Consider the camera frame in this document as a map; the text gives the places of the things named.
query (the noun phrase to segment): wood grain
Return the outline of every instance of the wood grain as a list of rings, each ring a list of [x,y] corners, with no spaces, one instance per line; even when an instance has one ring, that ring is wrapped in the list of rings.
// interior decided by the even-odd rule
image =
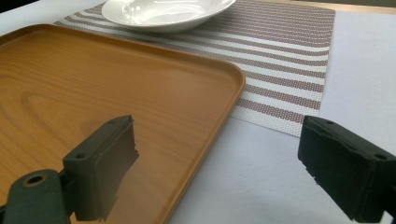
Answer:
[[[254,1],[281,3],[281,4],[289,4],[295,6],[306,6],[306,7],[323,7],[327,9],[333,9],[336,11],[396,14],[396,7],[368,7],[368,6],[356,6],[356,5],[348,5],[348,4],[333,4],[333,3],[292,1],[292,0],[254,0]]]
[[[107,223],[164,223],[245,85],[234,65],[50,25],[0,37],[0,204],[109,119],[140,157]]]

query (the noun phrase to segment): white table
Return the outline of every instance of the white table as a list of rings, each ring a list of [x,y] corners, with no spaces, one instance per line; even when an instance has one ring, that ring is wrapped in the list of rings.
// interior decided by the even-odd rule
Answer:
[[[0,35],[103,1],[16,8],[0,14]],[[337,11],[319,116],[396,155],[396,15]],[[229,119],[170,223],[350,223],[297,160],[298,144],[297,137]],[[381,223],[390,221],[385,215]]]

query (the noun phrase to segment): tray rim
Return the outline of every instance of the tray rim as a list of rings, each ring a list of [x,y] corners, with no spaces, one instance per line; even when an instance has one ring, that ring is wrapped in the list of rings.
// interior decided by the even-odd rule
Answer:
[[[68,33],[68,34],[77,35],[78,37],[88,38],[90,40],[93,38],[95,40],[105,42],[105,43],[117,43],[117,44],[119,44],[119,46],[128,47],[131,49],[133,48],[133,46],[139,46],[141,48],[146,48],[146,49],[156,49],[156,50],[160,51],[162,56],[164,54],[171,55],[174,57],[180,56],[180,55],[186,56],[186,57],[178,58],[180,61],[186,61],[186,62],[190,63],[191,59],[189,59],[189,60],[185,60],[185,59],[193,58],[193,59],[196,59],[196,60],[194,60],[194,63],[196,63],[196,64],[207,63],[207,64],[210,64],[210,66],[213,66],[214,64],[220,63],[223,65],[222,67],[227,68],[228,71],[233,70],[232,76],[234,76],[234,78],[238,79],[239,86],[236,88],[236,91],[233,92],[232,99],[228,102],[227,106],[224,108],[225,113],[224,113],[224,111],[221,111],[221,113],[220,113],[221,119],[218,122],[214,123],[215,128],[212,130],[212,132],[210,132],[208,134],[208,138],[206,139],[206,141],[204,143],[203,149],[199,150],[199,153],[197,154],[196,159],[193,160],[193,162],[191,163],[191,167],[188,169],[186,176],[181,177],[181,179],[179,181],[179,187],[177,188],[177,190],[175,190],[174,195],[170,196],[170,203],[168,204],[169,206],[166,206],[166,208],[161,210],[161,212],[158,214],[160,219],[156,219],[156,222],[167,223],[169,221],[170,217],[172,216],[172,214],[174,213],[175,209],[177,208],[177,205],[178,205],[179,201],[181,200],[181,198],[183,197],[185,191],[188,189],[191,181],[194,179],[194,176],[195,176],[196,172],[198,171],[198,169],[200,168],[202,162],[204,161],[205,156],[207,155],[207,153],[210,151],[213,144],[215,143],[219,133],[221,132],[223,125],[225,124],[227,119],[230,117],[230,114],[233,111],[233,107],[237,103],[239,96],[241,95],[243,89],[245,88],[246,77],[245,77],[243,71],[235,64],[229,63],[229,62],[226,62],[223,60],[218,60],[218,59],[209,58],[206,56],[192,54],[192,53],[188,53],[188,52],[181,51],[181,50],[158,47],[158,46],[150,45],[147,43],[141,43],[141,42],[137,42],[137,41],[133,41],[133,40],[121,39],[121,38],[116,38],[116,37],[107,36],[107,35],[88,33],[88,32],[84,32],[84,31],[61,27],[61,26],[56,26],[56,25],[52,25],[52,24],[30,25],[30,26],[26,26],[21,29],[12,31],[8,34],[0,35],[0,51],[4,45],[6,45],[12,41],[16,41],[17,39],[23,38],[24,36],[32,34],[32,33],[42,32],[42,31]]]

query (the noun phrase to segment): gray and white stripe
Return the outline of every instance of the gray and white stripe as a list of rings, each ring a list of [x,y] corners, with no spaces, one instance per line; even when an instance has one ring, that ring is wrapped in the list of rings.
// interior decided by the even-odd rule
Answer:
[[[236,64],[245,72],[247,85],[232,113],[235,118],[299,136],[304,115],[318,115],[333,10],[238,0],[188,32],[159,35],[107,21],[101,8],[86,9],[55,24]]]

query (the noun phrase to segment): white plate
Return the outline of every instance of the white plate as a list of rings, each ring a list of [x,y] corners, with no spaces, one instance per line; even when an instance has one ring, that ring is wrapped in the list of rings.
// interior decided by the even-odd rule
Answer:
[[[193,28],[236,0],[108,0],[102,7],[109,21],[132,29],[176,33]]]

